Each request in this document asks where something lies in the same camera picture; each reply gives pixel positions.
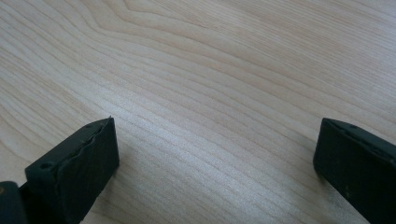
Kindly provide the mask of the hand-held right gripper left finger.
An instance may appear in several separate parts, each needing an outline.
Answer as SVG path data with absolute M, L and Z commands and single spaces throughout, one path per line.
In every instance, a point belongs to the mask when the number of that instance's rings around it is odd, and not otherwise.
M 79 224 L 120 165 L 113 118 L 89 123 L 25 169 L 31 224 Z

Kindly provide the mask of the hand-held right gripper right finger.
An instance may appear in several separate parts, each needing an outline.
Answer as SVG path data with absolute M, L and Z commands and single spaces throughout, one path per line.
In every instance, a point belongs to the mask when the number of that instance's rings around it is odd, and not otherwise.
M 396 224 L 396 146 L 362 128 L 323 119 L 314 169 L 371 224 Z

